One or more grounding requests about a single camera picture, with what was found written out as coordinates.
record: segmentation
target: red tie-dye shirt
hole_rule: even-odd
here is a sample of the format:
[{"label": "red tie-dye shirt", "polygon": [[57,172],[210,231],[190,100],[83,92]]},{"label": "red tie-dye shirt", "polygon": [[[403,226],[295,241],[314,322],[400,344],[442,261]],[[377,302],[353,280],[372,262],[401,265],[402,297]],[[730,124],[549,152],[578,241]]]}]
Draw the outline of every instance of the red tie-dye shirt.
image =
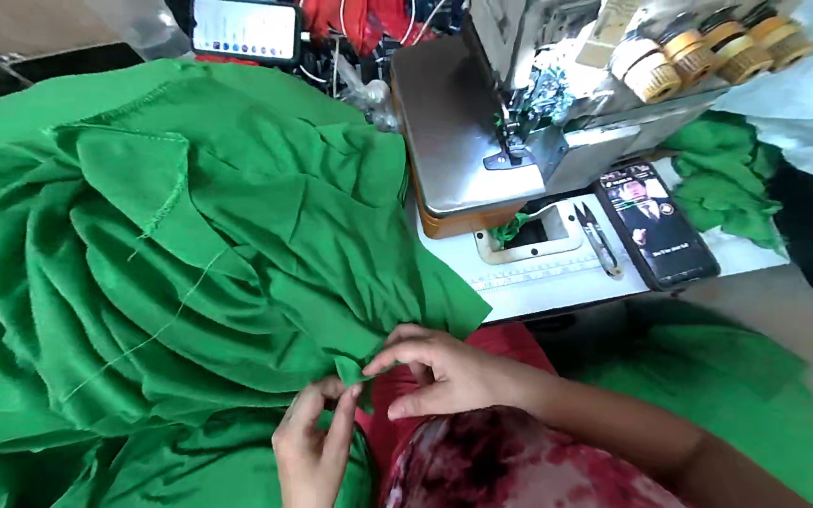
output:
[{"label": "red tie-dye shirt", "polygon": [[684,508],[628,462],[513,408],[423,423],[385,508]]}]

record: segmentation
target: floor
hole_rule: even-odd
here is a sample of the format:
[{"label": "floor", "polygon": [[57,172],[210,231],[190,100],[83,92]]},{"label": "floor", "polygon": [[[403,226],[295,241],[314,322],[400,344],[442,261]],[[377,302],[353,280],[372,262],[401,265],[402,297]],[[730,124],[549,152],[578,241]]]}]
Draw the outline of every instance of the floor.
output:
[{"label": "floor", "polygon": [[734,318],[796,352],[811,364],[813,390],[813,289],[794,265],[703,281],[680,297]]},{"label": "floor", "polygon": [[[636,299],[669,297],[644,294]],[[701,281],[679,295],[761,332],[807,360],[813,390],[813,289],[794,265]],[[528,324],[561,374],[574,373],[586,363],[628,340],[628,301],[616,301]]]}]

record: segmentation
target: white table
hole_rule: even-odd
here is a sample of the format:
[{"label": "white table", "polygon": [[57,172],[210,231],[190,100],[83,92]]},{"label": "white table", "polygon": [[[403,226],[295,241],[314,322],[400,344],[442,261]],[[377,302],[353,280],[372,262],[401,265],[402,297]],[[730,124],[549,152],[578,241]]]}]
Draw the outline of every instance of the white table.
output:
[{"label": "white table", "polygon": [[[658,161],[655,168],[661,173],[668,186],[672,187],[678,181],[668,159]],[[623,248],[620,238],[604,214],[604,209],[597,198],[593,194],[587,194],[569,198],[569,201],[578,203],[580,208],[585,202],[592,209],[610,242],[611,249],[621,258],[620,263],[623,270],[621,278],[608,277],[597,261],[592,261],[593,249],[588,241],[583,242],[580,248],[570,252],[540,256],[533,260],[499,266],[488,265],[479,257],[473,233],[431,239],[423,234],[415,200],[410,199],[407,202],[406,210],[408,217],[411,217],[416,225],[416,234],[425,248],[468,282],[477,281],[482,274],[491,273],[492,270],[503,272],[510,270],[511,265],[519,267],[520,263],[525,267],[548,261],[567,263],[566,269],[558,275],[540,276],[540,278],[523,282],[477,289],[481,297],[492,308],[491,314],[485,319],[485,322],[592,304],[649,291],[632,265],[626,249]],[[718,230],[708,231],[702,236],[720,264],[721,277],[789,263],[789,260],[780,254],[770,249],[760,248],[747,238],[734,237]]]}]

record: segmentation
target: loose thread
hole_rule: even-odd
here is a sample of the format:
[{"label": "loose thread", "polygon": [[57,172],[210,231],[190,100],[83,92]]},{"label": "loose thread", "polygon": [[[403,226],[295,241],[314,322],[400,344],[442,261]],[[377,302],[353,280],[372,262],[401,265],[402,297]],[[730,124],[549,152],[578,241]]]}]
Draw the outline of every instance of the loose thread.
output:
[{"label": "loose thread", "polygon": [[[172,188],[172,191],[168,194],[168,197],[165,198],[162,206],[155,211],[155,214],[152,214],[152,218],[149,220],[149,222],[141,228],[143,232],[140,233],[140,236],[136,237],[138,245],[142,243],[143,240],[152,236],[152,232],[155,231],[155,228],[158,227],[159,223],[162,222],[165,216],[175,208],[175,205],[181,200],[181,192],[184,190],[186,185],[187,172],[186,168],[184,168],[184,171],[178,172],[178,179],[175,182],[175,187]],[[130,262],[130,260],[136,256],[137,250],[138,248],[134,248],[134,251],[130,253],[130,256],[128,256],[128,262]]]},{"label": "loose thread", "polygon": [[197,287],[199,287],[199,284],[200,284],[201,282],[203,282],[203,281],[206,279],[206,274],[207,274],[207,273],[209,273],[209,269],[212,267],[212,265],[213,265],[213,264],[215,264],[215,262],[219,260],[219,258],[221,257],[221,255],[222,255],[222,254],[224,254],[225,252],[228,252],[228,250],[229,250],[229,249],[230,249],[230,247],[229,247],[229,248],[225,248],[224,250],[222,250],[221,252],[219,252],[219,253],[218,253],[218,254],[215,256],[215,258],[212,258],[212,260],[211,260],[211,261],[209,261],[209,264],[208,264],[208,265],[206,265],[206,268],[204,268],[204,269],[202,270],[202,274],[199,276],[199,279],[196,281],[196,283],[195,283],[195,284],[193,284],[193,286],[191,286],[191,288],[190,288],[190,289],[187,291],[187,293],[186,293],[186,294],[184,294],[184,296],[181,298],[181,305],[178,307],[178,311],[175,313],[175,316],[174,316],[174,317],[172,317],[172,319],[171,319],[171,320],[170,320],[168,323],[166,323],[165,325],[163,325],[163,326],[162,326],[162,328],[159,328],[159,329],[158,329],[158,330],[157,330],[155,333],[153,333],[153,334],[152,334],[152,336],[150,336],[148,339],[146,339],[146,340],[142,341],[141,343],[137,344],[136,346],[132,347],[131,349],[127,350],[126,352],[123,352],[123,353],[119,354],[119,356],[117,356],[116,358],[113,358],[112,360],[110,360],[109,362],[107,362],[105,365],[103,365],[103,366],[102,366],[102,367],[101,367],[101,368],[100,368],[98,371],[96,371],[96,373],[95,373],[94,375],[90,376],[90,377],[89,377],[89,378],[88,378],[86,381],[82,382],[82,383],[81,383],[81,384],[79,384],[79,385],[78,385],[76,388],[74,388],[73,390],[71,390],[71,391],[68,393],[68,395],[64,396],[64,397],[62,398],[62,404],[64,404],[64,403],[65,403],[65,402],[67,402],[68,400],[70,400],[70,399],[71,399],[71,397],[73,397],[73,396],[74,396],[74,395],[75,395],[75,394],[76,394],[78,391],[80,391],[80,389],[81,389],[81,388],[83,388],[84,386],[87,386],[87,384],[88,384],[90,381],[93,381],[93,380],[95,380],[97,377],[99,377],[100,375],[102,375],[104,372],[106,372],[106,371],[108,370],[108,368],[109,368],[109,367],[111,367],[112,365],[114,365],[116,362],[118,362],[119,360],[121,360],[121,359],[123,359],[123,358],[127,357],[127,356],[128,356],[130,353],[132,353],[132,352],[134,352],[134,351],[136,351],[136,350],[140,349],[141,347],[143,347],[143,346],[147,345],[148,343],[150,343],[150,342],[154,341],[154,340],[155,340],[155,339],[156,339],[156,338],[157,338],[157,337],[158,337],[160,334],[162,334],[162,332],[164,332],[164,331],[165,331],[165,330],[166,330],[166,329],[167,329],[169,326],[171,326],[171,325],[173,325],[175,322],[177,322],[178,318],[181,316],[181,312],[183,311],[183,308],[184,308],[184,307],[187,305],[187,298],[189,298],[189,297],[191,296],[191,294],[193,294],[193,291],[195,291],[195,290],[196,290],[196,288],[197,288]]}]

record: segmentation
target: phone case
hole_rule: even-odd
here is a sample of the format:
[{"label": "phone case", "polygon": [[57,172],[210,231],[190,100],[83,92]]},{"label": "phone case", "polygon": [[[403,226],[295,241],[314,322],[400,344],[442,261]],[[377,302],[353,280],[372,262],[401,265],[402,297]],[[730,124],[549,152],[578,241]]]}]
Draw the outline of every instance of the phone case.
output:
[{"label": "phone case", "polygon": [[[661,176],[658,175],[658,172],[654,170],[654,167],[647,162],[644,161],[636,161],[636,162],[626,162],[620,167],[611,168],[610,171],[617,171],[627,167],[633,166],[647,166],[654,172],[654,176],[657,178],[658,182],[661,183],[661,186],[664,187],[664,190],[667,191],[667,196],[670,196],[670,190],[667,188],[667,185],[664,183]],[[705,240],[701,238],[701,235],[698,234],[698,231],[692,226],[692,223],[689,222],[688,217],[685,215],[685,212],[678,206],[676,206],[674,202],[674,207],[681,213],[685,224],[688,225],[695,233],[695,241],[704,248],[704,251],[707,254],[708,262],[706,266],[700,267],[697,269],[697,272],[691,274],[684,279],[673,282],[671,284],[663,283],[651,269],[648,264],[648,261],[641,255],[641,252],[638,251],[638,245],[633,241],[632,236],[626,229],[626,224],[623,222],[620,214],[614,208],[614,204],[611,203],[610,198],[607,196],[607,191],[604,190],[604,187],[601,185],[601,179],[599,178],[593,184],[594,194],[598,197],[598,202],[601,203],[602,208],[604,208],[604,213],[607,214],[607,218],[611,221],[611,225],[614,226],[614,229],[617,232],[617,236],[620,237],[620,240],[623,242],[623,247],[626,248],[626,252],[629,253],[630,259],[632,260],[632,264],[638,270],[638,273],[641,275],[641,278],[645,281],[645,284],[654,291],[672,291],[674,289],[678,289],[684,287],[686,284],[698,280],[700,278],[708,278],[708,277],[716,277],[720,275],[720,265],[717,263],[717,259],[714,257],[714,253],[711,252],[711,249],[707,247]]]},{"label": "phone case", "polygon": [[[238,4],[264,4],[266,6],[279,6],[274,2],[264,2],[260,0],[223,0],[226,2],[231,3],[238,3]],[[194,31],[196,30],[196,16],[193,14],[196,12],[193,8],[193,4],[196,0],[192,0],[190,2],[190,36],[191,39],[193,38]],[[253,62],[259,62],[261,64],[269,64],[269,65],[296,65],[300,63],[300,55],[301,55],[301,41],[300,41],[300,32],[303,31],[303,9],[299,6],[284,6],[290,7],[294,9],[295,17],[294,17],[294,56],[291,58],[275,58],[271,56],[259,56],[259,55],[249,55],[249,54],[240,54],[236,52],[211,52],[206,50],[197,50],[193,49],[193,52],[196,54],[212,54],[218,56],[228,56],[232,58],[236,58],[238,60],[250,60]]]}]

